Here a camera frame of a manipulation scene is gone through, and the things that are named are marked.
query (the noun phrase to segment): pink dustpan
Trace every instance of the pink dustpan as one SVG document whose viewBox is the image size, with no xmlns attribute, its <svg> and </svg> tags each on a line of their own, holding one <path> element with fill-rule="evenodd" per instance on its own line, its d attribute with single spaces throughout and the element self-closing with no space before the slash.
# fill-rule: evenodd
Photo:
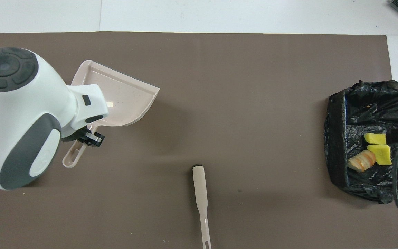
<svg viewBox="0 0 398 249">
<path fill-rule="evenodd" d="M 90 123 L 92 134 L 98 126 L 129 126 L 138 121 L 153 104 L 159 88 L 102 66 L 91 60 L 84 61 L 71 85 L 96 84 L 101 88 L 109 115 Z M 65 167 L 76 166 L 87 144 L 75 141 L 62 159 Z"/>
</svg>

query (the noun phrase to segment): yellow sponge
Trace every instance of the yellow sponge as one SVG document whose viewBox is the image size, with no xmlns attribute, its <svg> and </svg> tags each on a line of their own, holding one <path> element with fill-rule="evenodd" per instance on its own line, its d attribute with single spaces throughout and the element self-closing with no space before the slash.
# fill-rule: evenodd
<svg viewBox="0 0 398 249">
<path fill-rule="evenodd" d="M 391 148 L 388 145 L 368 145 L 367 150 L 376 155 L 376 162 L 380 165 L 391 165 Z"/>
<path fill-rule="evenodd" d="M 386 145 L 387 144 L 387 135 L 386 134 L 367 133 L 367 134 L 365 134 L 365 141 L 370 144 L 374 144 L 374 145 Z"/>
</svg>

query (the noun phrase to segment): black trash bag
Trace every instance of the black trash bag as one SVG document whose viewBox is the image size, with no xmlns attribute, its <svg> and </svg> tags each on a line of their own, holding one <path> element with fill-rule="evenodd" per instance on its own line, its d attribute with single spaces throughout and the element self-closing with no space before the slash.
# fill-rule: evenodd
<svg viewBox="0 0 398 249">
<path fill-rule="evenodd" d="M 366 149 L 366 133 L 398 128 L 398 82 L 362 82 L 330 96 L 325 120 L 325 158 L 331 182 L 343 191 L 376 201 L 392 202 L 392 165 L 374 165 L 358 173 L 347 159 Z M 398 144 L 389 145 L 394 159 Z"/>
</svg>

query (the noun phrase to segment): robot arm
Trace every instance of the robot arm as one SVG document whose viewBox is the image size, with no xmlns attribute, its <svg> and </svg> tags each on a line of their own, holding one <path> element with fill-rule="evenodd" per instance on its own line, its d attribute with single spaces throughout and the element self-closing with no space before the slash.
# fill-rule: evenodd
<svg viewBox="0 0 398 249">
<path fill-rule="evenodd" d="M 108 115 L 97 85 L 66 86 L 43 58 L 26 49 L 0 48 L 0 188 L 38 178 L 60 140 L 99 146 L 87 124 Z"/>
</svg>

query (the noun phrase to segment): white table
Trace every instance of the white table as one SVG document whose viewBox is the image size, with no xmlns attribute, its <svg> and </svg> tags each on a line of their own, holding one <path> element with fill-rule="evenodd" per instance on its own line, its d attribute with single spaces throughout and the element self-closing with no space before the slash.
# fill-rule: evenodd
<svg viewBox="0 0 398 249">
<path fill-rule="evenodd" d="M 0 0 L 0 33 L 80 31 L 387 35 L 398 81 L 387 0 Z"/>
</svg>

